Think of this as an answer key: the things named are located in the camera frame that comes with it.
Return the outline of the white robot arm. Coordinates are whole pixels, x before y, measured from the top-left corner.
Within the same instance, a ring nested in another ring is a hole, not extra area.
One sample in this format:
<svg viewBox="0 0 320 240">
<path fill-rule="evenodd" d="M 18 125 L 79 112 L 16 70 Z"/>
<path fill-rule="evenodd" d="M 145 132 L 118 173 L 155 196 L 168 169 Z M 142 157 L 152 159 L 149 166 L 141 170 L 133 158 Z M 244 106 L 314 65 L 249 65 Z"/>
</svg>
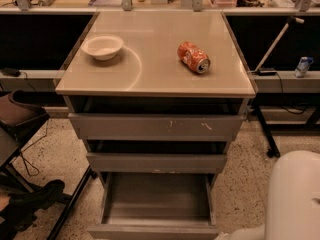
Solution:
<svg viewBox="0 0 320 240">
<path fill-rule="evenodd" d="M 320 240 L 320 154 L 282 155 L 269 179 L 265 223 L 214 240 Z"/>
</svg>

